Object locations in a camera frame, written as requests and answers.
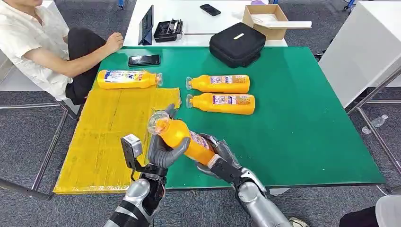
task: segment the yellow bottle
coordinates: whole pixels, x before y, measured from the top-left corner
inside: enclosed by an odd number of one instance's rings
[[[187,95],[187,107],[196,107],[209,112],[251,115],[255,110],[255,97],[212,93],[203,93],[200,96]]]
[[[161,86],[163,75],[147,71],[102,70],[97,74],[97,82],[103,89],[147,88],[156,84]]]
[[[223,92],[246,94],[249,91],[248,75],[209,76],[202,75],[197,78],[187,77],[187,89],[197,89],[203,92]]]
[[[170,119],[166,111],[157,111],[152,115],[148,131],[153,135],[160,135],[164,142],[172,148],[177,147],[183,138],[190,137],[191,142],[184,154],[205,166],[215,155],[212,146],[206,139],[190,131],[184,122]]]

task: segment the smartphone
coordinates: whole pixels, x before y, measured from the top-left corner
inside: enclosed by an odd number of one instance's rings
[[[159,65],[159,55],[146,55],[146,56],[131,56],[128,59],[128,66],[144,66],[144,65]]]
[[[206,11],[207,13],[209,13],[212,16],[216,16],[219,15],[221,12],[218,11],[216,8],[214,8],[213,6],[209,5],[209,4],[204,4],[200,6],[201,9],[203,9],[204,11]]]

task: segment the white shirt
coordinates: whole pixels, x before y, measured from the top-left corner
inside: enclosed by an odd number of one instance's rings
[[[43,26],[32,16],[21,12],[0,0],[0,49],[14,65],[56,100],[66,99],[65,87],[72,79],[44,68],[23,57],[25,53],[39,47],[69,59],[68,45],[63,37],[68,27],[46,7],[36,7]]]

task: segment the bottle label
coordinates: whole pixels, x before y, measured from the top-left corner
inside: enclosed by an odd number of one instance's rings
[[[205,138],[203,138],[202,136],[200,136],[200,135],[198,135],[198,134],[196,134],[195,132],[192,132],[192,131],[189,131],[189,134],[191,135],[191,139],[193,141],[195,141],[196,143],[204,146],[206,149],[210,149],[209,148],[209,144],[208,144],[208,142],[206,141]]]
[[[106,83],[129,83],[142,81],[143,71],[108,70],[105,74]]]
[[[251,97],[248,95],[215,95],[213,96],[213,104],[216,105],[249,105]]]
[[[211,76],[211,84],[243,84],[245,83],[246,76],[234,75],[234,76]]]

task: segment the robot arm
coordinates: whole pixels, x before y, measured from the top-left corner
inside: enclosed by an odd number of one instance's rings
[[[202,134],[216,148],[217,154],[200,167],[206,174],[230,183],[236,192],[236,199],[253,218],[258,227],[293,227],[278,207],[266,197],[266,188],[249,169],[241,167],[225,141],[218,141],[210,135]]]
[[[142,154],[141,141],[131,134],[121,142],[127,167],[142,174],[128,187],[104,227],[148,227],[165,195],[168,167],[188,149],[190,139],[184,138],[176,149],[170,149],[159,136],[153,136],[148,152],[150,163],[145,167],[137,161]]]

